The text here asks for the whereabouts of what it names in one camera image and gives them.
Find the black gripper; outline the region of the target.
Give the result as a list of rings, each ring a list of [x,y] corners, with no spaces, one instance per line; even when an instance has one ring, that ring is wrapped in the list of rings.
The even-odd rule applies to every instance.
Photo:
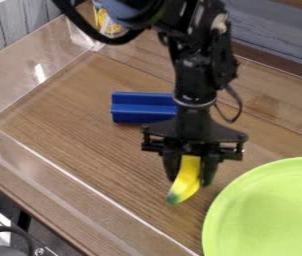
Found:
[[[171,182],[180,168],[179,153],[204,156],[200,170],[203,187],[212,183],[220,161],[243,159],[247,135],[218,123],[206,109],[179,108],[172,119],[147,124],[141,132],[141,150],[163,154],[163,167]]]

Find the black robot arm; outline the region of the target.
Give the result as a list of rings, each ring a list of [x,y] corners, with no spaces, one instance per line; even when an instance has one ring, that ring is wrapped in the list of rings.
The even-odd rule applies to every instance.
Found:
[[[131,42],[147,29],[168,48],[175,70],[172,99],[176,115],[143,128],[141,149],[159,153],[170,180],[179,176],[187,155],[199,158],[199,183],[207,186],[218,165],[243,158],[247,135],[211,117],[220,90],[232,92],[238,60],[232,52],[228,11],[222,0],[99,0],[109,18],[127,32],[103,35],[69,0],[52,0],[67,18],[92,39],[108,45]]]

